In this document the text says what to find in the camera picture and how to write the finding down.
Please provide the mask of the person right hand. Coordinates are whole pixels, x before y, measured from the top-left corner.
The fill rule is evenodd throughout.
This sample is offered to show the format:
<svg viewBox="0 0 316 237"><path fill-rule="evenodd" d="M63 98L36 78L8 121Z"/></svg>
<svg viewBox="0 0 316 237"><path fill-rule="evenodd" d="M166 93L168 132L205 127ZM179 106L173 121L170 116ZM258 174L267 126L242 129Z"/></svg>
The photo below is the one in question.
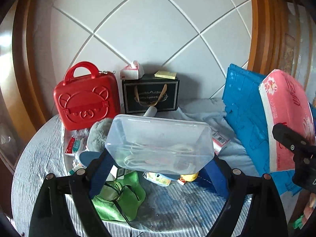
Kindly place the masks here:
<svg viewBox="0 0 316 237"><path fill-rule="evenodd" d="M303 225L306 224L309 217L311 216L311 214L314 210L314 205L315 205L315 194L311 193L311 195L309 196L309 201L308 201L308 203L305 206L304 211L303 211L303 218L302 218Z"/></svg>

